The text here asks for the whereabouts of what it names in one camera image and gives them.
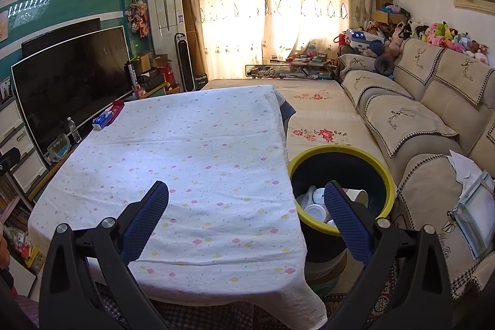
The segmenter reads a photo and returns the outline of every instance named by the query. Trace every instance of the white tablecloth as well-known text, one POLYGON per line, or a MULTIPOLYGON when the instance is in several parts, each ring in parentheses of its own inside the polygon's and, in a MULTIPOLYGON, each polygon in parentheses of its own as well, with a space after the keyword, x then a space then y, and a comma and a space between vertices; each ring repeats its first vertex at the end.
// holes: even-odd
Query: white tablecloth
POLYGON ((325 306, 304 280, 279 105, 270 85, 126 103, 50 182, 29 219, 31 240, 46 253, 58 224, 96 226, 161 180, 169 205, 129 265, 149 297, 242 300, 291 328, 321 327, 325 306))

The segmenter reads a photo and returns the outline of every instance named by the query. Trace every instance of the curtain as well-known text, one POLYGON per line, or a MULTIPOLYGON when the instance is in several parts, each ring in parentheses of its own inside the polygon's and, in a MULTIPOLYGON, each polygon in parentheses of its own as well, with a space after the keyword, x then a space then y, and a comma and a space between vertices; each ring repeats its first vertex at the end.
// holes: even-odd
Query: curtain
POLYGON ((210 79, 245 77, 245 66, 284 60, 314 44, 333 57, 333 39, 366 25, 372 0, 191 0, 210 79))

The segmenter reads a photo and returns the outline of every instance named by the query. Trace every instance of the tower fan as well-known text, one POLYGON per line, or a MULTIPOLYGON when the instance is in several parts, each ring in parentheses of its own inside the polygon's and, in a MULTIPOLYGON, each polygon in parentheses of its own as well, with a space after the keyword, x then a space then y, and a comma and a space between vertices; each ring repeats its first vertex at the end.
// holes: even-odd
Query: tower fan
POLYGON ((189 47, 187 46, 187 37, 185 34, 178 32, 174 36, 175 51, 177 52, 177 61, 179 62, 179 71, 181 74, 184 91, 195 91, 194 77, 192 76, 191 59, 189 57, 189 47))

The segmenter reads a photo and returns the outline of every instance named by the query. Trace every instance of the tv screen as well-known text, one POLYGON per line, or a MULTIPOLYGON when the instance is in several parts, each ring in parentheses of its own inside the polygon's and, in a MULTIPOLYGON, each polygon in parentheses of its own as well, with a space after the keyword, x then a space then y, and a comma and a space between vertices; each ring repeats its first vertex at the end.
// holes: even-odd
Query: tv screen
POLYGON ((100 30, 100 18, 84 20, 83 22, 57 28, 56 30, 38 35, 29 41, 23 42, 21 44, 22 57, 27 58, 28 56, 36 54, 37 52, 51 47, 52 45, 100 30))
POLYGON ((87 122, 131 88, 123 27, 85 34, 33 54, 14 66, 19 104, 42 153, 65 129, 87 122))

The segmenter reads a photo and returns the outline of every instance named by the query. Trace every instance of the metal screw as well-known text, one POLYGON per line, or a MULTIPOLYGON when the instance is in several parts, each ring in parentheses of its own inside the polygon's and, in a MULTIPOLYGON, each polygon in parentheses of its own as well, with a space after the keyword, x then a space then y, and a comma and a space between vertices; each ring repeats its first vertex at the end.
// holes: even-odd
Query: metal screw
POLYGON ((424 226, 425 233, 433 235, 435 233, 435 227, 433 225, 424 226))
POLYGON ((113 218, 111 218, 111 217, 105 218, 101 222, 101 226, 103 228, 112 228, 114 225, 115 225, 115 220, 113 218))
POLYGON ((60 224, 58 227, 57 227, 57 232, 59 234, 63 234, 65 233, 65 231, 67 230, 67 224, 60 224))
POLYGON ((378 226, 380 228, 389 228, 390 227, 390 221, 388 221, 386 218, 379 218, 378 221, 376 221, 378 226))

